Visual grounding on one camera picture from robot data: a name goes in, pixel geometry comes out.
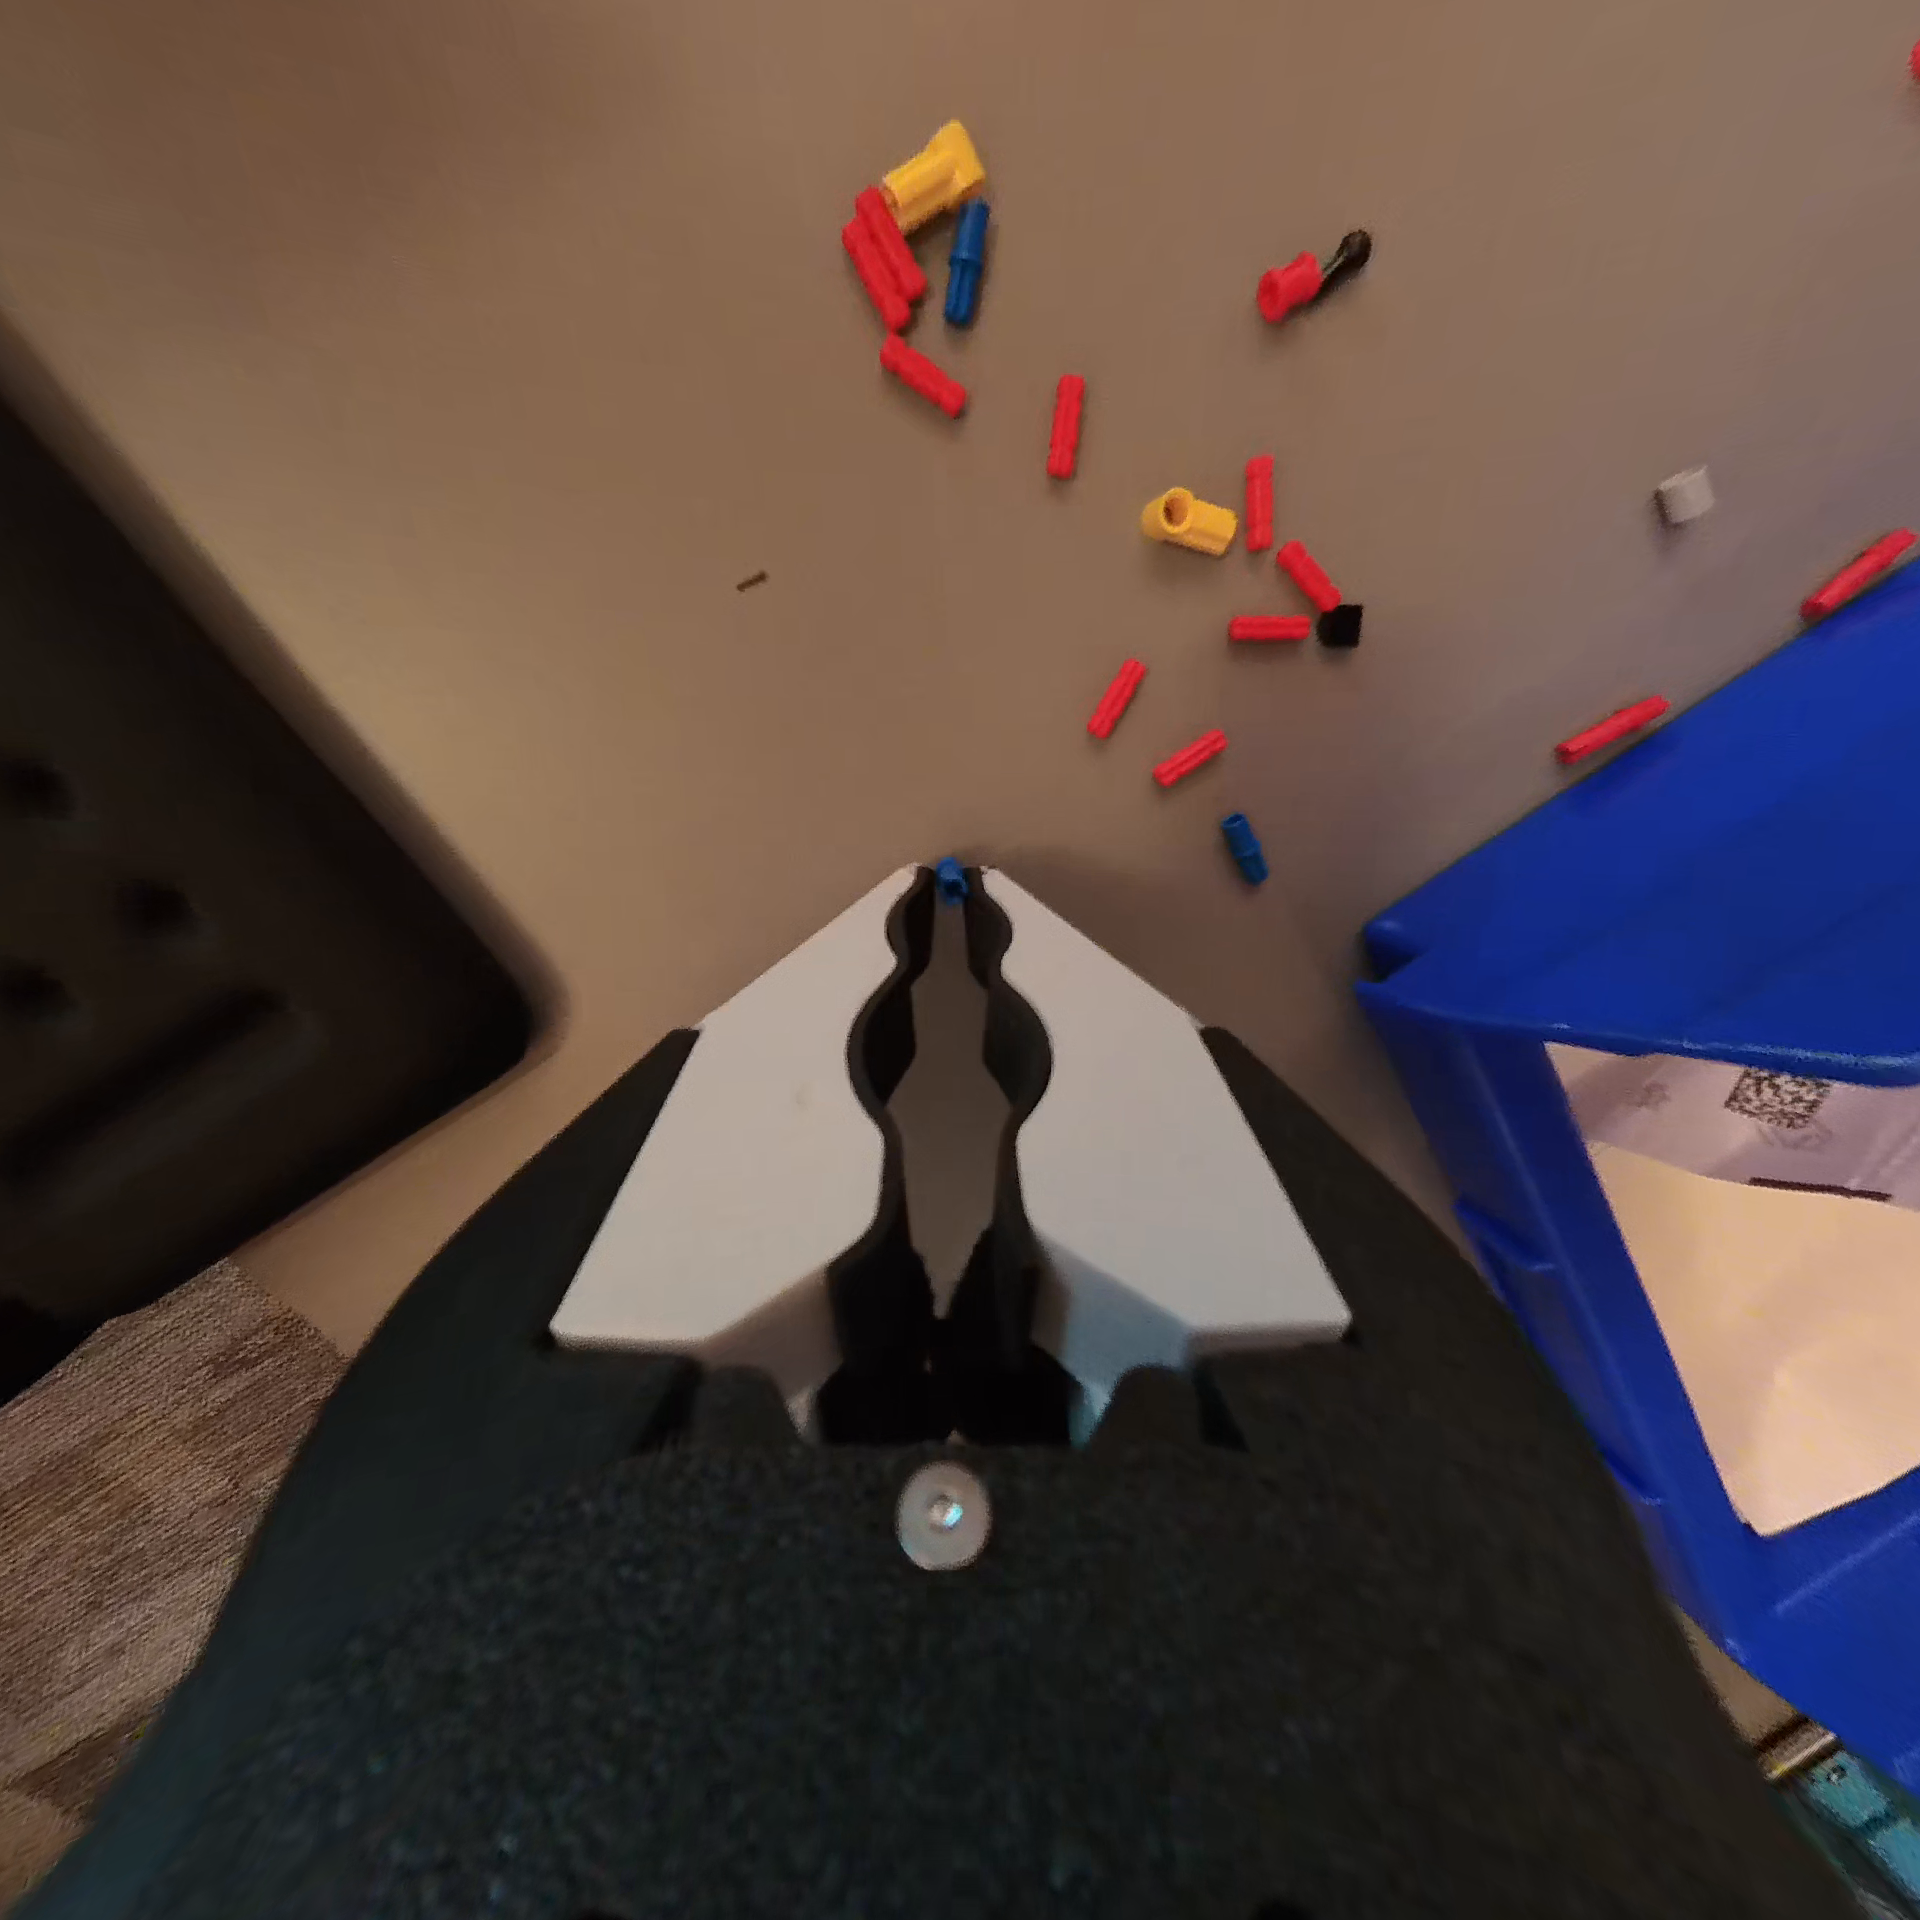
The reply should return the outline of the black mat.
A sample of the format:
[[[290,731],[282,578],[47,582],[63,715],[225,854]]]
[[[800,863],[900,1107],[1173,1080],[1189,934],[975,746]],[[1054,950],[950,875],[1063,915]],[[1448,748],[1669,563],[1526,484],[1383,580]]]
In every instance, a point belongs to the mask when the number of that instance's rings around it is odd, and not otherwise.
[[[4,1401],[471,1098],[540,968],[4,327]]]

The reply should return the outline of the white paper bag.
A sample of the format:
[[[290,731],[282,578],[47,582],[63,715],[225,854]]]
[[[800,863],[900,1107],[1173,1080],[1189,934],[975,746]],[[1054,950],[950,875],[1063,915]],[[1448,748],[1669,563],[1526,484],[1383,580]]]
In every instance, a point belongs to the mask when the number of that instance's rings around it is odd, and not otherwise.
[[[1918,1462],[1918,1088],[1550,1044],[1706,1453],[1776,1537]]]

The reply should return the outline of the scattered lego pins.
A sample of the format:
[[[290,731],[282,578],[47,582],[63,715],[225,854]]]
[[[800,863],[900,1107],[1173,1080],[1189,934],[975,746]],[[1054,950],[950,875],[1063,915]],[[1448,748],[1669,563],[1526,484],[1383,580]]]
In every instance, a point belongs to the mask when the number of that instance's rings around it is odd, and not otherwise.
[[[937,361],[908,343],[917,309],[930,292],[929,276],[911,237],[929,225],[957,218],[949,253],[942,318],[950,329],[970,329],[978,318],[983,280],[989,268],[992,208],[983,198],[989,182],[978,149],[961,123],[944,125],[925,151],[865,189],[852,205],[852,221],[841,229],[854,276],[883,327],[878,364],[902,390],[934,407],[944,419],[965,419],[970,397],[965,384]],[[1286,324],[1297,314],[1331,299],[1373,260],[1373,232],[1346,232],[1327,255],[1299,253],[1260,274],[1256,309],[1266,327]],[[1048,419],[1044,473],[1053,483],[1078,475],[1078,457],[1087,428],[1089,381],[1067,372],[1058,379]],[[1256,455],[1244,467],[1244,515],[1212,502],[1189,489],[1166,489],[1146,502],[1141,531],[1148,542],[1166,544],[1208,560],[1225,559],[1244,533],[1248,554],[1274,551],[1278,575],[1293,587],[1311,612],[1238,614],[1228,620],[1232,646],[1306,646],[1314,640],[1327,652],[1350,654],[1365,636],[1365,608],[1343,597],[1329,571],[1303,541],[1277,547],[1277,460]],[[1692,469],[1663,483],[1657,511],[1669,527],[1685,527],[1715,502],[1709,473]],[[1864,595],[1876,590],[1900,571],[1917,567],[1917,531],[1900,529],[1875,541],[1846,567],[1822,582],[1801,607],[1802,622],[1822,622]],[[1129,715],[1146,678],[1144,663],[1123,661],[1103,690],[1087,733],[1094,743],[1111,743]],[[1609,715],[1552,748],[1554,763],[1568,770],[1587,760],[1609,757],[1637,743],[1669,718],[1670,703],[1649,696]],[[1228,748],[1221,728],[1200,735],[1189,746],[1165,757],[1152,770],[1162,793],[1210,766]],[[1244,813],[1221,823],[1221,841],[1238,878],[1260,889],[1268,861],[1258,830]]]

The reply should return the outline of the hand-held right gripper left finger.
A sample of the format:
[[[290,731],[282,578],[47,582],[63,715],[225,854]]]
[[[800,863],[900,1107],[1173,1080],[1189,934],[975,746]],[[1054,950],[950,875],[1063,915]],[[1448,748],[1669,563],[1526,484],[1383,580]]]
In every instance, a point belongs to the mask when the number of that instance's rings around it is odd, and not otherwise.
[[[900,868],[703,1019],[548,1324],[568,1351],[841,1367],[837,1285],[911,1242],[895,1096],[938,894]]]

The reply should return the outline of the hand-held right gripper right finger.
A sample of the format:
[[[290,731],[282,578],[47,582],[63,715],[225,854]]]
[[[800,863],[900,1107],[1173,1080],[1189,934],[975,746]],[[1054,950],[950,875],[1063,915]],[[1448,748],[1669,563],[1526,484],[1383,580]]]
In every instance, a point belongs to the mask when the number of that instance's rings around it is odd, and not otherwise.
[[[1352,1310],[1202,1025],[999,868],[972,871],[965,927],[1008,1105],[1016,1332],[1073,1378],[1343,1339]]]

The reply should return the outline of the teal bag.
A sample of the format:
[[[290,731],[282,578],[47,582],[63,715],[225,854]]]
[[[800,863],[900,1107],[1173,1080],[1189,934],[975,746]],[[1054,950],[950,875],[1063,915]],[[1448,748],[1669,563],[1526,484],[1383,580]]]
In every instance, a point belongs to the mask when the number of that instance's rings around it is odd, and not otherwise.
[[[1918,1916],[1918,1800],[1836,1734],[1799,1717],[1757,1758],[1794,1825],[1851,1886],[1862,1912]]]

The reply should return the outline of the blue plastic bin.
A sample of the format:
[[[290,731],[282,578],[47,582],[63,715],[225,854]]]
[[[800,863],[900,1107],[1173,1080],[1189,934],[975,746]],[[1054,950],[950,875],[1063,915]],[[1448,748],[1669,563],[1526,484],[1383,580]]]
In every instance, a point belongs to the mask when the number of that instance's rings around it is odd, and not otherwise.
[[[1917,567],[1362,933],[1356,989],[1469,1244],[1740,1668],[1917,1791],[1917,1472],[1739,1516],[1550,1044],[1917,1087]]]

